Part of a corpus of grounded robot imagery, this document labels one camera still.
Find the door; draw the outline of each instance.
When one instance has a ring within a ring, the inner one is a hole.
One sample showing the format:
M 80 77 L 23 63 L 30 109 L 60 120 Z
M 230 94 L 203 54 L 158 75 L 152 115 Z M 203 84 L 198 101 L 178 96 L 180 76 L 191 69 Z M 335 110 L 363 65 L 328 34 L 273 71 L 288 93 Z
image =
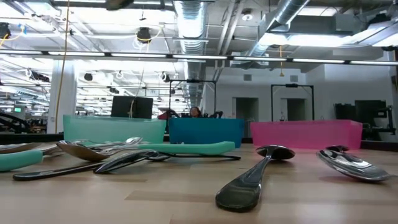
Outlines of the door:
M 259 120 L 258 98 L 236 98 L 236 119 L 244 120 L 244 138 L 251 138 L 250 123 Z
M 287 99 L 287 120 L 305 121 L 305 99 Z

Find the wooden tabletop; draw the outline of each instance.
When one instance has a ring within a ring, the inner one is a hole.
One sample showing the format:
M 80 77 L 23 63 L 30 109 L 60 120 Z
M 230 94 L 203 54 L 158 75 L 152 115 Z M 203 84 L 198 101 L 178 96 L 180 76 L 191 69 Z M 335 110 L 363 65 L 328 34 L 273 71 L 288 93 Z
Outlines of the wooden tabletop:
M 398 180 L 364 184 L 327 167 L 316 150 L 295 150 L 265 171 L 262 201 L 249 213 L 215 205 L 215 193 L 262 157 L 252 145 L 230 153 L 240 161 L 170 159 L 141 162 L 108 175 L 91 171 L 31 182 L 12 174 L 81 165 L 70 156 L 0 173 L 1 224 L 396 224 Z M 354 152 L 398 174 L 398 153 Z

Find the translucent plastic container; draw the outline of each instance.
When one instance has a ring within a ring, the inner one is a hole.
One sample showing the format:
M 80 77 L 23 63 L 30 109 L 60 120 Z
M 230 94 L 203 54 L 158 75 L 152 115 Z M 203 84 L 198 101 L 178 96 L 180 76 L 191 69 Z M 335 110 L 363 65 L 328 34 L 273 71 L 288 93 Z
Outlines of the translucent plastic container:
M 344 145 L 361 146 L 362 124 L 350 120 L 283 121 L 251 123 L 253 144 L 277 144 L 301 149 L 324 149 Z
M 63 116 L 63 135 L 67 141 L 125 141 L 142 137 L 143 141 L 163 143 L 165 127 L 166 121 L 158 119 Z
M 173 118 L 169 121 L 170 142 L 211 144 L 232 141 L 239 148 L 243 127 L 241 119 Z

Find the magenta bin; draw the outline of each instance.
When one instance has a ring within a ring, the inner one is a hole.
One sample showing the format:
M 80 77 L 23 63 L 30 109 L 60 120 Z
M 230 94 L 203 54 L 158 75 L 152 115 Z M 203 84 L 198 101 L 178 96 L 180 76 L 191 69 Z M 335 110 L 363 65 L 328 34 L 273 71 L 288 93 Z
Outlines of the magenta bin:
M 276 144 L 299 149 L 344 145 L 361 147 L 362 123 L 351 120 L 282 121 L 251 123 L 253 144 Z

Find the teal plastic handle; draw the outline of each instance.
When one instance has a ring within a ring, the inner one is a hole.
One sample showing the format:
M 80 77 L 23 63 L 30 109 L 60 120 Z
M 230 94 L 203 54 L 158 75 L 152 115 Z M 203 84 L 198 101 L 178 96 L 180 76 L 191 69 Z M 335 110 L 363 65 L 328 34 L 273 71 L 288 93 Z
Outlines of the teal plastic handle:
M 10 171 L 43 161 L 43 152 L 40 150 L 29 150 L 0 155 L 0 172 Z
M 235 149 L 234 142 L 214 144 L 141 144 L 138 149 L 151 149 L 171 154 L 220 155 Z

